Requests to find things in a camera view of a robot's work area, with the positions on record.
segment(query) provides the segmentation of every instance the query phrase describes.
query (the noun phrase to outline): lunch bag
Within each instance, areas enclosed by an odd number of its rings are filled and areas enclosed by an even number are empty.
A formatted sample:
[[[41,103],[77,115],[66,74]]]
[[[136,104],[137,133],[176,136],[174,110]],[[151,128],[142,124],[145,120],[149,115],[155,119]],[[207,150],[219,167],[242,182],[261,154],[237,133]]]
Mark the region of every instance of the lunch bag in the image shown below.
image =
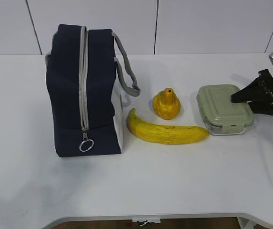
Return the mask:
[[[132,87],[124,81],[114,40]],[[111,29],[61,24],[45,62],[58,156],[120,154],[124,124],[120,85],[131,96],[141,90],[118,36]]]

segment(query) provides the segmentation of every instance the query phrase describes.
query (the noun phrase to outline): gray zipper trim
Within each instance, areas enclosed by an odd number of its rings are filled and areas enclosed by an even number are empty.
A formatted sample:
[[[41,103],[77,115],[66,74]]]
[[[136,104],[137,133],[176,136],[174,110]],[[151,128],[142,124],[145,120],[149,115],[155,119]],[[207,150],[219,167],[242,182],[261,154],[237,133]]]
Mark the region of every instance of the gray zipper trim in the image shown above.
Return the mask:
[[[79,146],[79,150],[82,152],[89,151],[94,141],[88,138],[87,131],[89,130],[89,117],[88,117],[88,102],[86,93],[86,82],[88,77],[88,40],[89,32],[86,30],[86,26],[81,27],[80,32],[80,52],[79,52],[79,111],[80,111],[80,124],[82,130],[83,141]],[[82,145],[90,141],[91,146],[82,150]]]

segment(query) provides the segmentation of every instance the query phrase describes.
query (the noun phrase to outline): glass food container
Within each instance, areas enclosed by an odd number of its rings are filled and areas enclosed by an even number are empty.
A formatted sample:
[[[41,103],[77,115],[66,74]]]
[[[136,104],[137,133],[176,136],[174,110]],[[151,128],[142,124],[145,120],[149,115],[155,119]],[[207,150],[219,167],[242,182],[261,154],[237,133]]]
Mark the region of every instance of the glass food container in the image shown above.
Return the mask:
[[[253,124],[254,114],[247,103],[232,103],[240,89],[231,84],[208,85],[199,89],[197,101],[202,119],[212,135],[242,134]]]

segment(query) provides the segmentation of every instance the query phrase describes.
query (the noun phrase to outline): banana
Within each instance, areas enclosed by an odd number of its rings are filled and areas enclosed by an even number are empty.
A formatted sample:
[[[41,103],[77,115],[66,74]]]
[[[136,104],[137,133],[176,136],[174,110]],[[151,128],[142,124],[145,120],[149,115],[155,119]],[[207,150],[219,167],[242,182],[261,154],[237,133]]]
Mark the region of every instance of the banana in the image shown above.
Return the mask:
[[[138,138],[168,145],[194,143],[208,136],[208,130],[199,126],[156,125],[141,120],[131,109],[127,117],[127,127]]]

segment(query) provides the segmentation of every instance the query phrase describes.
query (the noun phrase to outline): gray strap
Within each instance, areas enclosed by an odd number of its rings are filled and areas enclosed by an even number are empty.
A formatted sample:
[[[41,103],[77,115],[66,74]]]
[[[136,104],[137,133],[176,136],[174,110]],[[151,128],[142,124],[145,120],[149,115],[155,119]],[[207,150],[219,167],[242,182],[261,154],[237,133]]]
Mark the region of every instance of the gray strap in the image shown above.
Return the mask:
[[[119,60],[116,57],[114,57],[114,61],[117,64],[117,74],[118,74],[119,82],[121,83],[121,86],[125,90],[126,93],[128,93],[129,95],[134,96],[134,97],[139,96],[141,90],[137,86],[137,79],[135,78],[135,75],[131,69],[127,53],[126,53],[125,49],[123,48],[119,37],[114,32],[112,32],[112,36],[115,38],[116,44],[117,44],[119,50],[121,51],[121,54],[122,54],[123,60],[124,60],[126,73],[131,77],[133,84],[132,84],[132,87],[127,86],[125,79],[123,77],[123,74],[122,74],[121,64],[120,64]]]

